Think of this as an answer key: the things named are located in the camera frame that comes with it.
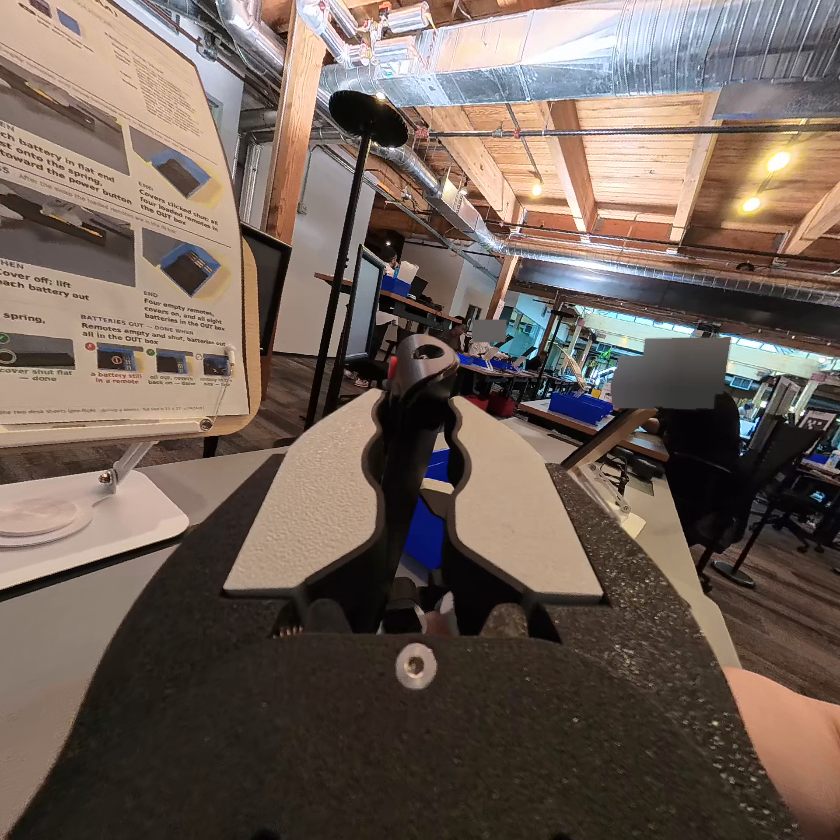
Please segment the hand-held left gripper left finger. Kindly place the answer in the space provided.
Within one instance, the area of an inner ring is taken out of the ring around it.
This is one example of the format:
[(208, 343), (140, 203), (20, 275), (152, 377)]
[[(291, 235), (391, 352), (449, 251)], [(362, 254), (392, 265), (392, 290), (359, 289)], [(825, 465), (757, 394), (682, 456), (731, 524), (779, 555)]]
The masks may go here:
[(303, 596), (342, 590), (340, 580), (376, 580), (386, 567), (382, 464), (386, 401), (370, 390), (313, 425), (288, 449), (269, 486), (224, 592)]

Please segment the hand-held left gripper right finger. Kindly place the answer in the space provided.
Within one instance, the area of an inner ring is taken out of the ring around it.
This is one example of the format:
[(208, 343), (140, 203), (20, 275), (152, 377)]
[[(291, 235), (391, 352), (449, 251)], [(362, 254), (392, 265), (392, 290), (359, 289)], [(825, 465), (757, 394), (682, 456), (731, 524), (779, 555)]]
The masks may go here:
[(467, 573), (521, 603), (596, 604), (602, 584), (543, 457), (462, 396), (449, 400), (447, 536)]

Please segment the black remote control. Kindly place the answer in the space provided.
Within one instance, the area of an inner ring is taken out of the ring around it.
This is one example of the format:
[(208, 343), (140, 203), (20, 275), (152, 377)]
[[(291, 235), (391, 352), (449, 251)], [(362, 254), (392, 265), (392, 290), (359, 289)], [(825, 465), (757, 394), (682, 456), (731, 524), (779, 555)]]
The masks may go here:
[(399, 343), (381, 410), (384, 468), (385, 571), (381, 583), (383, 634), (423, 634), (425, 614), (410, 579), (397, 579), (397, 567), (438, 432), (449, 415), (449, 398), (459, 369), (456, 353), (427, 333)]

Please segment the person's right forearm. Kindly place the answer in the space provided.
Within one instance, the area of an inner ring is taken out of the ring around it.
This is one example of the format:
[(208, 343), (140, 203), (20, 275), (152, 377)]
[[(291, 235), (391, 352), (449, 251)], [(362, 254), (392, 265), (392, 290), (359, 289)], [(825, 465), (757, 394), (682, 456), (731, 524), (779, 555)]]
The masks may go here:
[(805, 838), (839, 838), (839, 706), (725, 667), (744, 726)]

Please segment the blue plastic bin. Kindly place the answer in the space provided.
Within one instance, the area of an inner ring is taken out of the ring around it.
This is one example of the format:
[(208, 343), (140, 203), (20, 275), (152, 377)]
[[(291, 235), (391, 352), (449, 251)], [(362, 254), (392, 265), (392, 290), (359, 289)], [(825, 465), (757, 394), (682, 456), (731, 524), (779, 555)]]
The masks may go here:
[(449, 448), (436, 449), (430, 458), (425, 479), (432, 482), (433, 507), (429, 507), (424, 496), (420, 496), (404, 545), (404, 554), (427, 571), (437, 570), (442, 562), (445, 534), (445, 520), (438, 516), (438, 510), (445, 511), (445, 500), (453, 492), (448, 480)]
[(613, 412), (613, 405), (588, 394), (555, 392), (549, 400), (549, 411), (596, 426)]

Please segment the grey display on stand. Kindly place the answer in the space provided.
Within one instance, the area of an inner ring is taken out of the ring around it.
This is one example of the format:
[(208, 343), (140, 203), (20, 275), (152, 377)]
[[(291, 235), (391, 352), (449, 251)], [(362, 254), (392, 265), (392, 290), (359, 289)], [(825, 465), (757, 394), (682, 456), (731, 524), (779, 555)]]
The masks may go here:
[(385, 263), (361, 245), (353, 271), (348, 311), (343, 326), (338, 361), (342, 371), (355, 373), (354, 384), (370, 389), (382, 378), (383, 363), (377, 359), (388, 323), (378, 324)]

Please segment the white stand base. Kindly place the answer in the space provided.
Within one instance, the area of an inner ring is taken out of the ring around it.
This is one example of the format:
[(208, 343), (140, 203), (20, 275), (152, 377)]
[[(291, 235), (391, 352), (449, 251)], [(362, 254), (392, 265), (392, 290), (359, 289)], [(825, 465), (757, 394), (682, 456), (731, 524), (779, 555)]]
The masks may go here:
[(187, 515), (135, 469), (154, 445), (103, 471), (2, 485), (2, 592), (181, 536)]

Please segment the black office chair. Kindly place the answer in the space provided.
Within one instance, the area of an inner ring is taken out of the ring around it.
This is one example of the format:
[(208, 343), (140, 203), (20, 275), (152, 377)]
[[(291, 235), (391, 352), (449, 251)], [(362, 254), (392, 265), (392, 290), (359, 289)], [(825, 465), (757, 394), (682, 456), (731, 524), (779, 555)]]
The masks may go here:
[(818, 553), (838, 550), (839, 485), (838, 470), (831, 472), (825, 464), (811, 461), (807, 453), (813, 447), (811, 438), (819, 438), (804, 427), (783, 425), (780, 431), (788, 435), (798, 433), (806, 437), (804, 444), (796, 444), (794, 454), (777, 468), (761, 492), (766, 502), (760, 518), (749, 526), (749, 538), (741, 551), (735, 568), (747, 558), (752, 546), (765, 527), (788, 530), (800, 545), (798, 551), (810, 548)]

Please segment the black pole stand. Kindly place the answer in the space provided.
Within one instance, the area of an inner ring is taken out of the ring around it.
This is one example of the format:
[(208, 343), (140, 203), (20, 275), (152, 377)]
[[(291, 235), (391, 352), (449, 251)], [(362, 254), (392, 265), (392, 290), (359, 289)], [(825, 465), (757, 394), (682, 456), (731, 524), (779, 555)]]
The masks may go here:
[(369, 94), (357, 91), (334, 92), (329, 100), (329, 112), (332, 119), (344, 132), (360, 140), (360, 148), (353, 170), (350, 197), (344, 217), (318, 358), (312, 378), (308, 411), (304, 420), (305, 430), (309, 430), (316, 421), (322, 378), (339, 306), (343, 275), (348, 264), (350, 240), (371, 143), (375, 142), (385, 148), (397, 148), (403, 146), (408, 138), (408, 128), (403, 117), (390, 104)]

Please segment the printed instruction sheet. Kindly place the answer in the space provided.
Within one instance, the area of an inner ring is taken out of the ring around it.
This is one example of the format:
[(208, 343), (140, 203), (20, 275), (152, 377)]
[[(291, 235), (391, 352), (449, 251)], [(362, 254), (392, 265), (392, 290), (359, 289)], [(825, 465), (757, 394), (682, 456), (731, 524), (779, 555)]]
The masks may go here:
[(243, 240), (195, 65), (112, 2), (2, 2), (2, 428), (245, 417)]

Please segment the wooden column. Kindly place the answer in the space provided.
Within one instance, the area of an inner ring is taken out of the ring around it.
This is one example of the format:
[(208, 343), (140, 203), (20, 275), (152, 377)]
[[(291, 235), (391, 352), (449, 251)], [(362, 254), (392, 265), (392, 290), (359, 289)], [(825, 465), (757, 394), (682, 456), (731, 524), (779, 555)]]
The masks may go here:
[(262, 226), (291, 245), (317, 102), (324, 44), (290, 2), (287, 50), (266, 182)]

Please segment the silver ventilation duct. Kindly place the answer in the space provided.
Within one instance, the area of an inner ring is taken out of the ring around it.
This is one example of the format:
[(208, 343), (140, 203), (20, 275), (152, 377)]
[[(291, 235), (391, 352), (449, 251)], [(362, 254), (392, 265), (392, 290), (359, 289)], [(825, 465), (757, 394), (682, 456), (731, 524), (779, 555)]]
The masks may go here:
[(294, 9), (332, 56), (319, 89), (398, 108), (644, 98), (739, 83), (838, 81), (838, 2), (575, 2), (436, 26), (426, 2), (363, 20), (351, 2), (217, 2), (259, 69), (282, 70), (269, 26)]

